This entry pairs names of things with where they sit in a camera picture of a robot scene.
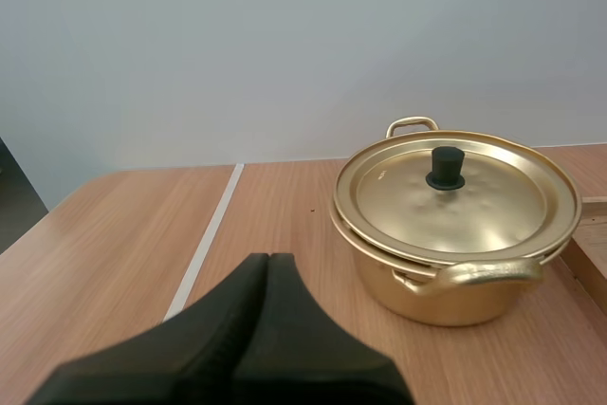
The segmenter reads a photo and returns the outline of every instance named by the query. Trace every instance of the aluminum pot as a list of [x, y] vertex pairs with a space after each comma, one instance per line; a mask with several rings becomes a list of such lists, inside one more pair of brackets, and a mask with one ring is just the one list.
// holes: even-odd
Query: aluminum pot
[[[417, 124], [430, 131], [394, 136]], [[356, 153], [331, 205], [368, 291], [400, 315], [445, 326], [505, 313], [541, 281], [580, 216], [575, 184], [547, 157], [420, 117]]]

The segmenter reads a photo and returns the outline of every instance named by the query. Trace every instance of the black lid knob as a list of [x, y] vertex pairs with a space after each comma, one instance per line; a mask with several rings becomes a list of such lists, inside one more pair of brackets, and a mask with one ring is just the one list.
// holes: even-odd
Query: black lid knob
[[461, 149], [451, 146], [432, 149], [432, 171], [426, 176], [428, 185], [437, 190], [456, 190], [464, 187], [466, 181], [460, 173], [465, 155]]

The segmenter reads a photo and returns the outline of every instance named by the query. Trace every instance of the wooden table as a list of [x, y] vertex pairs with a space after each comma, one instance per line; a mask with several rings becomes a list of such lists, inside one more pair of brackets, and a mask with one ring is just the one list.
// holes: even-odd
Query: wooden table
[[[585, 195], [607, 195], [607, 145], [543, 150]], [[188, 298], [250, 252], [293, 252], [322, 308], [392, 357], [429, 404], [607, 403], [607, 317], [561, 260], [494, 322], [439, 328], [372, 300], [328, 202], [343, 160], [247, 165]], [[122, 172], [89, 182], [0, 255], [0, 403], [59, 363], [162, 322], [233, 167]]]

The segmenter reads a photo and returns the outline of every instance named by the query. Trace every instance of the dark object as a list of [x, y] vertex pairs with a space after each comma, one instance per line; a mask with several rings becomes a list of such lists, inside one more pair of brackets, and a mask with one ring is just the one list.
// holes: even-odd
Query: dark object
[[238, 405], [413, 404], [392, 361], [322, 311], [285, 253], [270, 258], [264, 308], [233, 391]]
[[451, 146], [432, 149], [432, 171], [426, 175], [428, 185], [437, 190], [456, 190], [464, 187], [466, 181], [460, 173], [465, 155], [461, 149]]
[[413, 404], [393, 363], [349, 336], [290, 254], [252, 254], [174, 318], [58, 367], [29, 404]]

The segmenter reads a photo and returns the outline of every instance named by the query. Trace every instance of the pot handle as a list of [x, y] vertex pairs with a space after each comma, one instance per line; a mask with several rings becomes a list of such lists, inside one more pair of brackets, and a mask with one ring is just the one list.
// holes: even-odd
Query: pot handle
[[434, 120], [430, 118], [424, 118], [422, 116], [413, 116], [410, 118], [403, 118], [392, 122], [388, 127], [386, 138], [393, 137], [395, 135], [395, 129], [397, 129], [398, 127], [407, 127], [409, 125], [426, 125], [429, 130], [440, 130], [438, 128], [438, 124]]
[[534, 285], [542, 280], [542, 266], [533, 258], [458, 263], [440, 269], [433, 280], [420, 284], [392, 270], [394, 279], [419, 297], [431, 297], [459, 286], [503, 282]]

